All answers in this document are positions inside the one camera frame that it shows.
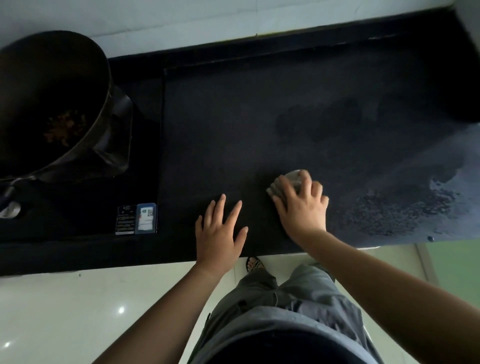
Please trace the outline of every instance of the sticker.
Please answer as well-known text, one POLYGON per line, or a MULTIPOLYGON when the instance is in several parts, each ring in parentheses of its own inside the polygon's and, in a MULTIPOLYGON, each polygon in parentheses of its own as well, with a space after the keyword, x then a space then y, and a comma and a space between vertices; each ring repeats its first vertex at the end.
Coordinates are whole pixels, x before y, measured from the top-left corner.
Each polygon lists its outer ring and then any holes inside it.
POLYGON ((150 234, 153 232, 156 232, 156 204, 137 205, 135 234, 150 234))
POLYGON ((115 235, 135 234, 137 205, 120 206, 117 210, 115 235))

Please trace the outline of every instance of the person's right arm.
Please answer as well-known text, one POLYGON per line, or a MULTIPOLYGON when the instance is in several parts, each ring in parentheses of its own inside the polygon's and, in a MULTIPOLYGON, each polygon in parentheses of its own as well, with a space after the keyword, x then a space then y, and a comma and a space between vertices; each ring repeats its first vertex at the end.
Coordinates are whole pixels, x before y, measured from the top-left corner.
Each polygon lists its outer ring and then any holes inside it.
POLYGON ((300 172, 299 195, 280 180, 287 207, 274 203, 290 238, 330 271, 362 308, 420 363, 479 363, 480 310, 359 251, 325 228, 328 197, 300 172))

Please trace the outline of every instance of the sandal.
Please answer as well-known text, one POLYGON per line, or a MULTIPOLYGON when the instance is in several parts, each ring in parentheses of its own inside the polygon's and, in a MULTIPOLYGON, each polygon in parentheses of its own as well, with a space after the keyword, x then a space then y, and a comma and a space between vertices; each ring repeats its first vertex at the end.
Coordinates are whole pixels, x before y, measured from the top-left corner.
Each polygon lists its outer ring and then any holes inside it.
POLYGON ((247 258, 247 261, 245 262, 245 267, 247 268, 247 273, 250 273, 252 270, 257 269, 260 264, 263 264, 260 259, 258 259, 256 256, 249 256, 247 258), (250 258, 256 259, 256 262, 253 264, 251 268, 248 267, 248 262, 250 262, 250 258))

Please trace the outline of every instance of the finger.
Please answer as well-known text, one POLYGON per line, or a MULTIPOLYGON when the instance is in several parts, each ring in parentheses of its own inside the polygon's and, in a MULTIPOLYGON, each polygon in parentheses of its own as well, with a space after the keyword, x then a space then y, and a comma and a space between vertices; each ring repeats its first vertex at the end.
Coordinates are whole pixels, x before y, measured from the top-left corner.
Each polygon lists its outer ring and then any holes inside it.
POLYGON ((328 207, 328 202, 330 201, 330 199, 328 198, 328 196, 322 196, 320 198, 320 202, 322 203, 322 205, 325 205, 325 207, 328 207))
POLYGON ((324 191, 324 187, 318 181, 312 182, 312 196, 313 197, 321 197, 322 192, 324 191))
POLYGON ((238 255, 240 256, 241 250, 247 240, 247 233, 248 233, 248 226, 245 226, 243 229, 239 231, 237 238, 235 239, 235 250, 237 251, 238 255))
POLYGON ((295 189, 292 186, 292 182, 290 182, 290 180, 287 177, 280 176, 280 177, 278 177, 278 179, 280 180, 280 183, 282 184, 283 193, 287 197, 287 207, 288 207, 288 204, 291 201, 293 201, 293 199, 295 197, 297 197, 297 193, 295 192, 295 189))
POLYGON ((205 211, 205 219, 204 219, 204 229, 209 228, 212 224, 212 216, 213 216, 213 209, 215 207, 215 201, 212 200, 205 211))
POLYGON ((283 217, 285 217, 285 215, 287 214, 287 210, 285 209, 285 205, 283 204, 282 199, 278 196, 273 196, 272 200, 275 204, 276 210, 278 211, 280 219, 283 219, 283 217))
POLYGON ((301 170, 299 172, 301 178, 301 189, 300 195, 303 197, 308 197, 312 195, 312 178, 310 173, 307 170, 301 170))
POLYGON ((237 202, 232 212, 230 212, 230 215, 228 216, 227 221, 225 221, 225 225, 230 226, 232 229, 234 228, 235 223, 237 222, 237 218, 239 217, 241 204, 242 204, 241 200, 237 202))
POLYGON ((215 206, 215 212, 213 213, 212 223, 221 225, 223 223, 223 208, 225 207, 225 200, 227 197, 225 194, 220 196, 217 205, 215 206))
POLYGON ((200 215, 197 221, 195 222, 195 237, 199 239, 201 234, 202 234, 202 215, 200 215))

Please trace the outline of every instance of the black countertop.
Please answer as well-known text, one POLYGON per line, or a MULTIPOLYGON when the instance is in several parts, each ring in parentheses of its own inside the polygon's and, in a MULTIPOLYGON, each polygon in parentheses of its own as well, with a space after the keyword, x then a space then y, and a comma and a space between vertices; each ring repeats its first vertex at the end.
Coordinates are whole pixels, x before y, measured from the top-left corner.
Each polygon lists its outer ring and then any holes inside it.
POLYGON ((111 60, 160 123, 156 234, 0 244, 0 274, 195 259, 212 198, 242 199, 242 255, 297 252, 265 189, 306 168, 356 247, 480 236, 480 67, 442 10, 111 60))

